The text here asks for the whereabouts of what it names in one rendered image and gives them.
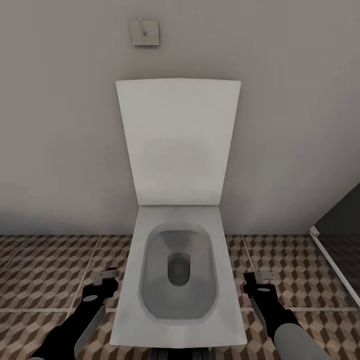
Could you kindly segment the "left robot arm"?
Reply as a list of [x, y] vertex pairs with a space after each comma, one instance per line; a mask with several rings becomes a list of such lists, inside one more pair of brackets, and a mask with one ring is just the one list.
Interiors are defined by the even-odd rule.
[[120, 275], [118, 269], [95, 273], [94, 284], [85, 285], [82, 301], [62, 325], [48, 334], [44, 343], [28, 360], [76, 360], [106, 315], [105, 298], [114, 296], [118, 281], [103, 279]]

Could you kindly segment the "mousetrap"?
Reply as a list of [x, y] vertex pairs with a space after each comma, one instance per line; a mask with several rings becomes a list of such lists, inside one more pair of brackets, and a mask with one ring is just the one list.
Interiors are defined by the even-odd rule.
[[244, 277], [245, 277], [246, 283], [256, 283], [256, 278], [255, 278], [254, 272], [244, 273]]
[[[107, 267], [105, 270], [108, 271], [108, 270], [117, 270], [118, 267]], [[112, 278], [106, 278], [106, 279], [103, 279], [104, 282], [111, 282], [111, 281], [115, 281], [116, 277], [112, 277]]]

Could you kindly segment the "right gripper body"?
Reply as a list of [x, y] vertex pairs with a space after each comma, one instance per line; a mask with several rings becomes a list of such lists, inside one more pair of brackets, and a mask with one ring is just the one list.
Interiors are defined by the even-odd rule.
[[258, 287], [268, 288], [276, 296], [278, 300], [277, 290], [274, 284], [246, 284], [247, 294], [249, 299], [251, 299], [252, 295], [255, 295], [255, 291]]

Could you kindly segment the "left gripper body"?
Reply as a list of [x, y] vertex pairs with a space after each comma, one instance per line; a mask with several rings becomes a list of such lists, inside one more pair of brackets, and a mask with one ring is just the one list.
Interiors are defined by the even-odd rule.
[[82, 292], [82, 300], [88, 293], [93, 292], [94, 290], [99, 290], [103, 292], [104, 298], [111, 298], [114, 296], [114, 281], [104, 282], [102, 285], [94, 286], [94, 284], [85, 285]]

